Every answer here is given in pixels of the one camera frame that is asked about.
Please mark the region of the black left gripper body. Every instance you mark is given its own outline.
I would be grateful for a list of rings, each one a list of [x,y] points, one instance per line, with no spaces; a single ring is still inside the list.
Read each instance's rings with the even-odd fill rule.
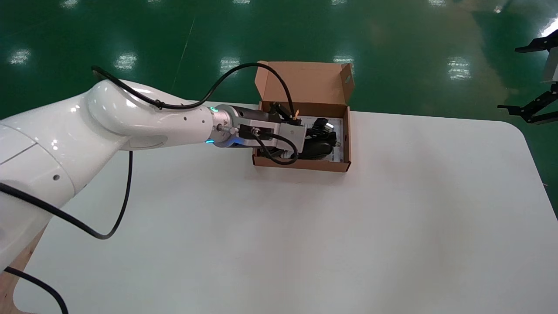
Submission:
[[[238,109],[238,127],[280,128],[281,126],[301,127],[301,120],[285,120],[278,113],[269,114],[256,109]]]

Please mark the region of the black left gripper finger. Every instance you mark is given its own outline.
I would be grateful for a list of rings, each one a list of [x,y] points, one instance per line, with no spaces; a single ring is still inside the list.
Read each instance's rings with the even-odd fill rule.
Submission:
[[[337,134],[334,131],[307,130],[305,142],[325,142],[328,144],[337,144]]]
[[[299,154],[301,160],[322,160],[333,152],[333,146],[327,142],[309,142]]]

